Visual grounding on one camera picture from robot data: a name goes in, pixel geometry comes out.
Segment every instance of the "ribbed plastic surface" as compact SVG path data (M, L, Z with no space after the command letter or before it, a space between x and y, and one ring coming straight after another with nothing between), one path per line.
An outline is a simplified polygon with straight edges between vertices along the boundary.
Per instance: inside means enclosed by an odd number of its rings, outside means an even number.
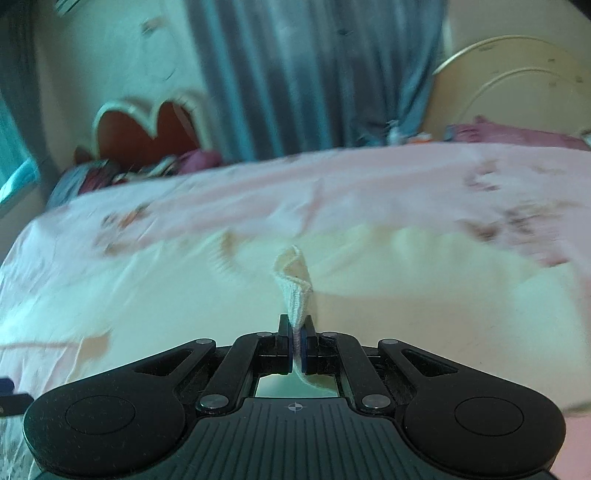
M43 473L39 480L58 476ZM394 425L344 398L249 398L197 423L187 441L130 480L452 480L418 458ZM540 472L532 480L553 477Z

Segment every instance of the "blue object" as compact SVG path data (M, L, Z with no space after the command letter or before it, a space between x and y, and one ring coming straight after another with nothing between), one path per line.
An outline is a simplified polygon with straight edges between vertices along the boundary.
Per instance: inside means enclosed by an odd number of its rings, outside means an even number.
M12 395L14 393L14 382L8 377L0 378L0 396Z

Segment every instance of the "red heart-shaped headboard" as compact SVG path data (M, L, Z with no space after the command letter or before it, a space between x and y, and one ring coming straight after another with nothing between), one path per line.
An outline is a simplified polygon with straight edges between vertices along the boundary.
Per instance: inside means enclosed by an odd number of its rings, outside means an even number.
M213 145L205 115L194 96L180 92L158 102L152 112L132 100L108 102L93 124L93 154L77 149L76 163L100 158L117 162L124 171L158 163Z

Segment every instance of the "cream wall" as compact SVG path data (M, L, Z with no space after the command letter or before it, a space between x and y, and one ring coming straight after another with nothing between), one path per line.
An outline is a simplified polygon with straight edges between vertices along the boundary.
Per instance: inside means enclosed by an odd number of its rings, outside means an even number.
M591 22L568 0L449 0L447 57L477 41L515 34L554 43L591 70Z
M40 0L35 25L46 137L61 168L109 100L151 105L174 89L203 90L182 0L80 0L60 18ZM142 33L142 25L157 27Z

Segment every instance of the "headboard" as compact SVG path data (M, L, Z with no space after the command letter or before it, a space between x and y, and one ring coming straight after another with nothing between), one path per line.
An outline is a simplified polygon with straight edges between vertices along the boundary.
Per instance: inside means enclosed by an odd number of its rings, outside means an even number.
M436 71L422 129L435 140L476 115L578 137L591 128L591 72L565 50L506 35L478 42Z
M167 155L214 148L203 102L192 93L175 92L151 108L138 100L104 104L92 126L92 151L76 149L76 164L97 159L137 171Z

